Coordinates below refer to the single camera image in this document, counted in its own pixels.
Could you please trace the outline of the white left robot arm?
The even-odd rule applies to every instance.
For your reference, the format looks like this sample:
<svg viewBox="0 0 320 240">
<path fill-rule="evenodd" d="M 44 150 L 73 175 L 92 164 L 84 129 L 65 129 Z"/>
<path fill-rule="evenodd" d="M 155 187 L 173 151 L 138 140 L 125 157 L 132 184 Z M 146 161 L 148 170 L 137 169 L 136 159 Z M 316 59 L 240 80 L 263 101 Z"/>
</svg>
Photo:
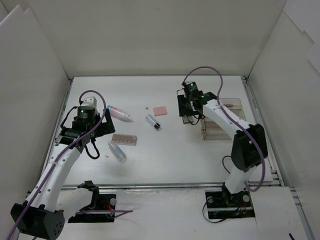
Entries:
<svg viewBox="0 0 320 240">
<path fill-rule="evenodd" d="M 96 209 L 100 204 L 99 188 L 90 180 L 80 184 L 71 199 L 59 200 L 61 189 L 74 163 L 99 137 L 113 134 L 115 127 L 110 111 L 103 106 L 97 109 L 94 96 L 79 97 L 75 106 L 77 115 L 71 127 L 61 126 L 56 138 L 56 146 L 63 146 L 58 154 L 53 154 L 34 189 L 22 204 L 15 203 L 10 211 L 14 220 L 7 239 L 15 230 L 20 233 L 45 240 L 56 240 L 65 222 L 83 208 Z"/>
</svg>

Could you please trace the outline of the pink square compact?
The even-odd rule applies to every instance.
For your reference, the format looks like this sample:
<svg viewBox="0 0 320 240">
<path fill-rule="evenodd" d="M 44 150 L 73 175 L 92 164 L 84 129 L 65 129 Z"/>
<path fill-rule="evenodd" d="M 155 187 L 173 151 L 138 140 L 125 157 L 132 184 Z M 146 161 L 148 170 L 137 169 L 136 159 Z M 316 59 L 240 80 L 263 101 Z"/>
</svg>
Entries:
<svg viewBox="0 0 320 240">
<path fill-rule="evenodd" d="M 153 114 L 155 117 L 164 116 L 168 114 L 167 108 L 165 106 L 159 106 L 153 108 Z"/>
</svg>

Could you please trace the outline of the clear blue small bottle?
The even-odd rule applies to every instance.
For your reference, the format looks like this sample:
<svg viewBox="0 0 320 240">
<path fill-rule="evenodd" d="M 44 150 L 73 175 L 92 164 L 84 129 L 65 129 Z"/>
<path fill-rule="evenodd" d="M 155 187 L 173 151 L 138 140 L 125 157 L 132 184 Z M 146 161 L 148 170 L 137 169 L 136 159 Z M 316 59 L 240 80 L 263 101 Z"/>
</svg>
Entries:
<svg viewBox="0 0 320 240">
<path fill-rule="evenodd" d="M 122 149 L 118 146 L 117 143 L 115 143 L 114 141 L 109 141 L 108 147 L 120 163 L 124 163 L 127 161 L 126 154 L 122 151 Z"/>
</svg>

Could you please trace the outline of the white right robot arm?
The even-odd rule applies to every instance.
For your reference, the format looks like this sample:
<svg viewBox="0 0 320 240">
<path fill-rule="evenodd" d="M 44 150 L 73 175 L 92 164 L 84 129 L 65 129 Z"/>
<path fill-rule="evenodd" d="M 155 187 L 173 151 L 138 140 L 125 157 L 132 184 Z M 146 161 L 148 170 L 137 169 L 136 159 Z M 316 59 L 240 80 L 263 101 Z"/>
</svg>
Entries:
<svg viewBox="0 0 320 240">
<path fill-rule="evenodd" d="M 249 188 L 253 171 L 262 165 L 261 181 L 266 174 L 265 158 L 268 156 L 265 130 L 260 124 L 250 124 L 223 104 L 212 92 L 198 90 L 196 83 L 182 84 L 184 94 L 177 96 L 180 117 L 206 117 L 223 129 L 232 140 L 231 160 L 233 168 L 223 184 L 221 200 L 227 206 L 239 201 L 239 193 L 256 191 Z"/>
</svg>

